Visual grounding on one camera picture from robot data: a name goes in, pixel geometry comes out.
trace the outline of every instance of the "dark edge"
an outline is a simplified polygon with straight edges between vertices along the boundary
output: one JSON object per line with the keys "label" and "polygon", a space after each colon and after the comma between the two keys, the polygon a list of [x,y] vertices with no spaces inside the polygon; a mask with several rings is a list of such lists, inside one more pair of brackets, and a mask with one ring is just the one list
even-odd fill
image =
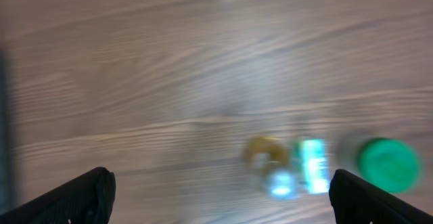
{"label": "dark edge", "polygon": [[14,158],[12,156],[13,149],[13,130],[12,130],[12,114],[8,79],[8,64],[7,56],[4,47],[0,47],[0,140],[4,141],[5,147],[5,172],[6,172],[6,191],[7,191],[7,211],[14,208],[17,204],[16,192],[16,175]]}

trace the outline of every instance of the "floor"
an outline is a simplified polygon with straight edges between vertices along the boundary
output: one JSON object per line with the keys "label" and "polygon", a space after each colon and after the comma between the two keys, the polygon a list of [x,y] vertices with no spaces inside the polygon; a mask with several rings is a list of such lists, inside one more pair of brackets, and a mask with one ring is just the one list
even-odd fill
{"label": "floor", "polygon": [[246,140],[369,129],[424,160],[433,213],[433,0],[5,0],[20,202],[96,166],[110,223],[333,223],[251,188]]}

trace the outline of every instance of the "wooden floor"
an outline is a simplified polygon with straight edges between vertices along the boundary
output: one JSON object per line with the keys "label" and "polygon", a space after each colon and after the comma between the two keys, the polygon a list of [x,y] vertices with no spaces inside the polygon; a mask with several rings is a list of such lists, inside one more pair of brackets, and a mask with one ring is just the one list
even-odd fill
{"label": "wooden floor", "polygon": [[259,133],[371,129],[419,150],[399,197],[433,213],[433,0],[4,0],[20,202],[96,166],[110,223],[333,223],[326,195],[269,200]]}

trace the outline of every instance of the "green bottle cap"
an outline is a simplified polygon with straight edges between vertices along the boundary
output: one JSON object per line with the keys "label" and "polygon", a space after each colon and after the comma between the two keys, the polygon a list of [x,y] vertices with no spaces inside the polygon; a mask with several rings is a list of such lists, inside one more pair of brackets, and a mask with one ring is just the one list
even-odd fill
{"label": "green bottle cap", "polygon": [[358,168],[365,180],[390,193],[408,190],[421,175],[415,151],[395,139],[370,141],[359,152]]}

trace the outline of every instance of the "bottle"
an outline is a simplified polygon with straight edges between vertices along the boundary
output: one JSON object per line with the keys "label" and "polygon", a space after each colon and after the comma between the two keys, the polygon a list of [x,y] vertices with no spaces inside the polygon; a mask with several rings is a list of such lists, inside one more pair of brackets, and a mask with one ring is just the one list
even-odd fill
{"label": "bottle", "polygon": [[289,200],[298,196],[289,150],[280,140],[266,136],[252,138],[246,149],[246,162],[254,184],[270,197]]}
{"label": "bottle", "polygon": [[339,167],[390,193],[411,189],[421,175],[415,150],[402,141],[369,133],[351,133],[336,148]]}

